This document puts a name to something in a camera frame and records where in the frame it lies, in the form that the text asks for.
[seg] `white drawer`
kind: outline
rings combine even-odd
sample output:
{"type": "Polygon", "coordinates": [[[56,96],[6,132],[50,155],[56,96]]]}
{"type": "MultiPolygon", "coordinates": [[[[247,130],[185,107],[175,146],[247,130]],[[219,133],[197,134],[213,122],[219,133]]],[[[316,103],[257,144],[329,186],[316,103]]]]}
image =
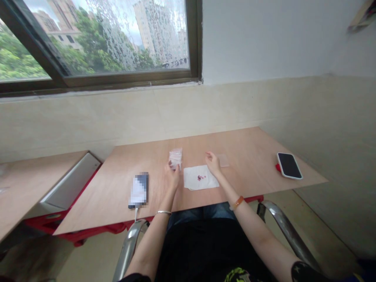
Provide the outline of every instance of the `white drawer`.
{"type": "Polygon", "coordinates": [[[67,210],[100,164],[87,153],[24,219],[67,210]]]}

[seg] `sky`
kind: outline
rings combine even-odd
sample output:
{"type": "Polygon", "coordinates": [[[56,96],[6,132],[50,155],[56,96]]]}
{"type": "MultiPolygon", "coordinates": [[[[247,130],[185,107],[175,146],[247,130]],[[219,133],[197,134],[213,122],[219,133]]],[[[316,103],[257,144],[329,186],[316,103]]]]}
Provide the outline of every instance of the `sky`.
{"type": "MultiPolygon", "coordinates": [[[[86,2],[86,0],[72,0],[75,4],[76,8],[83,7],[86,11],[90,11],[89,6],[86,2]]],[[[24,0],[30,11],[37,12],[38,10],[42,10],[46,12],[52,19],[55,20],[55,22],[58,24],[59,20],[56,17],[55,13],[51,9],[50,5],[48,4],[47,0],[24,0]]],[[[142,45],[142,39],[140,35],[140,31],[137,25],[136,17],[134,15],[134,11],[132,8],[133,2],[135,0],[131,1],[124,1],[128,2],[125,9],[123,9],[123,13],[127,14],[127,23],[128,28],[124,29],[124,33],[130,38],[131,41],[133,41],[136,45],[142,45]]]]}

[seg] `window glass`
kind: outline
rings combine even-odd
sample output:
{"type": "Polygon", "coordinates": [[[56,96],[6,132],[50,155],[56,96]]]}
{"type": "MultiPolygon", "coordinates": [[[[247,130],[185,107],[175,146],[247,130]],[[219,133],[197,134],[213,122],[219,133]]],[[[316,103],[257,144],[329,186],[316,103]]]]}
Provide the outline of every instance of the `window glass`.
{"type": "Polygon", "coordinates": [[[0,20],[0,81],[50,78],[0,20]]]}
{"type": "Polygon", "coordinates": [[[24,2],[72,76],[189,69],[184,0],[24,2]]]}

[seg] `phone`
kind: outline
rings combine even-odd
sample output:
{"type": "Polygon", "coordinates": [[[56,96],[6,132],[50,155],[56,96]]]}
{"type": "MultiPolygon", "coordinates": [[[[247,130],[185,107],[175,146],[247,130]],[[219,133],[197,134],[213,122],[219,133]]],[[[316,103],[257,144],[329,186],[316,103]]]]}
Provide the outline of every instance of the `phone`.
{"type": "Polygon", "coordinates": [[[277,158],[281,168],[281,173],[284,177],[292,179],[303,179],[302,173],[300,172],[298,163],[296,162],[294,155],[278,153],[277,158]]]}
{"type": "Polygon", "coordinates": [[[149,173],[141,172],[133,178],[133,188],[130,193],[128,208],[139,208],[148,203],[149,173]]]}

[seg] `chair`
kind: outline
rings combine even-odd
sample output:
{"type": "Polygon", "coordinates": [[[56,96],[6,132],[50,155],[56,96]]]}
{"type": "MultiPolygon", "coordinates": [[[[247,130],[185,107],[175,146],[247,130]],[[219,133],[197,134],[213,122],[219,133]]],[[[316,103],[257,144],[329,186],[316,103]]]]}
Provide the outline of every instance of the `chair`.
{"type": "MultiPolygon", "coordinates": [[[[291,222],[283,213],[283,211],[271,201],[260,202],[257,207],[257,214],[264,222],[266,210],[269,210],[269,212],[274,217],[275,221],[282,230],[282,233],[285,235],[288,243],[290,244],[296,256],[300,258],[302,261],[309,264],[316,271],[321,272],[321,269],[317,261],[315,260],[311,252],[308,250],[302,238],[299,236],[299,234],[292,226],[291,222]]],[[[118,282],[123,278],[136,249],[138,236],[140,232],[146,232],[148,227],[149,222],[145,219],[137,220],[130,227],[127,237],[124,240],[123,247],[121,249],[120,257],[117,262],[112,282],[118,282]]]]}

